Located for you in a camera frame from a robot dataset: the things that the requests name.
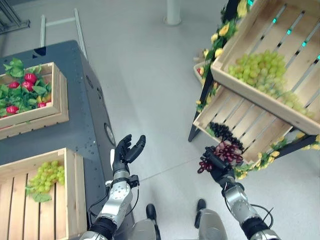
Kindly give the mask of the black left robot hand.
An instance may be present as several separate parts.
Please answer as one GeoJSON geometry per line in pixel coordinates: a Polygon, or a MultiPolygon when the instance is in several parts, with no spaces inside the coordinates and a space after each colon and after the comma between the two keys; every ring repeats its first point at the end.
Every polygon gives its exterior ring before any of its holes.
{"type": "Polygon", "coordinates": [[[131,164],[143,151],[146,145],[146,136],[141,135],[132,147],[131,141],[132,135],[128,134],[116,146],[112,163],[113,174],[118,171],[130,172],[128,164],[131,164]]]}

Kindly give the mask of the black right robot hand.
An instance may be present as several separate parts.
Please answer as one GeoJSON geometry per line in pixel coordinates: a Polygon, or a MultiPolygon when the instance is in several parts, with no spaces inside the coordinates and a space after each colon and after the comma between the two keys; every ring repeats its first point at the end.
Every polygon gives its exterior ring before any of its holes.
{"type": "Polygon", "coordinates": [[[205,152],[200,157],[199,165],[200,168],[197,172],[199,174],[204,171],[209,172],[214,181],[222,188],[227,183],[235,182],[235,173],[232,166],[215,155],[215,148],[211,146],[205,148],[205,152]]]}

